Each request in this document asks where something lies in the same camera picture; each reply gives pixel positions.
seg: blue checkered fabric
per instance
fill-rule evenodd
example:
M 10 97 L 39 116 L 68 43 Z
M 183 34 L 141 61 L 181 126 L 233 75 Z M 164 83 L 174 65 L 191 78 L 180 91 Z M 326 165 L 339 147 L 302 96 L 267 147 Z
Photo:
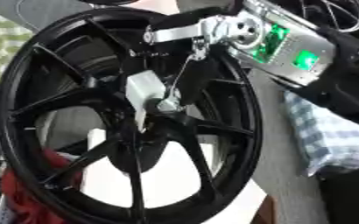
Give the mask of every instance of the blue checkered fabric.
M 285 92 L 285 103 L 310 176 L 326 166 L 359 169 L 359 124 L 291 92 Z

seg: floor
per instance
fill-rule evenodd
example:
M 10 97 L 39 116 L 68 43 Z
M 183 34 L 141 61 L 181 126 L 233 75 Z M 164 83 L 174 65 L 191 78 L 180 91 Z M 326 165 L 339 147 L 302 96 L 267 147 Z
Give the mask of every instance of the floor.
M 182 10 L 222 0 L 178 0 Z M 20 24 L 15 11 L 17 0 L 0 0 L 0 14 Z M 23 15 L 38 28 L 88 6 L 75 0 L 25 0 Z M 251 76 L 264 112 L 264 148 L 254 179 L 277 201 L 278 224 L 327 224 L 320 193 L 313 178 L 306 177 L 305 165 L 285 115 L 281 90 L 263 75 Z

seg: green led light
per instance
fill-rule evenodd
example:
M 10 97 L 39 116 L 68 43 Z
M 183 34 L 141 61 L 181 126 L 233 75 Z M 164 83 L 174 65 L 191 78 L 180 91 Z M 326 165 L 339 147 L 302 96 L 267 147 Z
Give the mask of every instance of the green led light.
M 268 63 L 289 32 L 290 30 L 274 24 L 265 35 L 263 43 L 254 50 L 253 59 L 260 63 Z
M 301 70 L 310 71 L 318 59 L 319 57 L 314 53 L 309 51 L 302 51 L 298 54 L 295 61 L 293 61 L 293 64 Z

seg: wire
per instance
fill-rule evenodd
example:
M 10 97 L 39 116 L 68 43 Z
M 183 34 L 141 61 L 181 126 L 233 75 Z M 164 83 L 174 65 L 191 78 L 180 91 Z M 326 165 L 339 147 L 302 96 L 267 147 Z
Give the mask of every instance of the wire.
M 299 3 L 300 3 L 300 7 L 302 9 L 302 17 L 307 19 L 305 0 L 299 0 Z
M 19 0 L 17 3 L 16 3 L 16 13 L 18 14 L 19 18 L 25 23 L 27 24 L 28 26 L 30 26 L 30 28 L 32 30 L 34 30 L 35 32 L 38 31 L 38 27 L 35 26 L 34 24 L 30 23 L 27 19 L 25 19 L 25 17 L 22 15 L 21 13 L 21 6 L 23 4 L 25 0 Z
M 334 25 L 336 26 L 337 30 L 340 32 L 356 32 L 359 30 L 359 0 L 350 0 L 350 2 L 355 6 L 356 11 L 358 13 L 358 17 L 354 16 L 352 13 L 350 13 L 349 11 L 345 10 L 343 7 L 341 7 L 340 5 L 336 4 L 336 3 L 332 3 L 329 0 L 321 0 L 326 6 L 327 9 L 329 11 L 329 14 L 331 15 Z M 334 12 L 331 8 L 331 6 L 335 7 L 336 9 L 343 11 L 344 13 L 350 15 L 352 18 L 355 18 L 356 20 L 356 24 L 350 28 L 347 29 L 340 29 L 339 28 L 339 24 L 337 22 L 336 16 L 334 15 Z
M 341 27 L 339 26 L 339 23 L 337 22 L 336 16 L 334 15 L 334 11 L 332 10 L 331 5 L 326 2 L 324 2 L 324 4 L 327 6 L 328 12 L 331 15 L 332 22 L 334 22 L 334 27 L 336 27 L 336 29 L 339 31 L 341 29 Z

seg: red cloth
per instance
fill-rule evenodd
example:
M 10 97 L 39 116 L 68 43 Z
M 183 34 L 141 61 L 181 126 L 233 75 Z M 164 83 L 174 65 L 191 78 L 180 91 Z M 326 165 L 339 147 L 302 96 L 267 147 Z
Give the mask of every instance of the red cloth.
M 52 150 L 45 150 L 45 156 L 54 168 L 62 168 L 69 162 Z M 80 183 L 81 175 L 76 175 Z M 37 202 L 18 182 L 13 171 L 8 169 L 3 175 L 1 189 L 7 199 L 8 206 L 17 215 L 17 224 L 66 224 L 59 216 L 46 206 Z

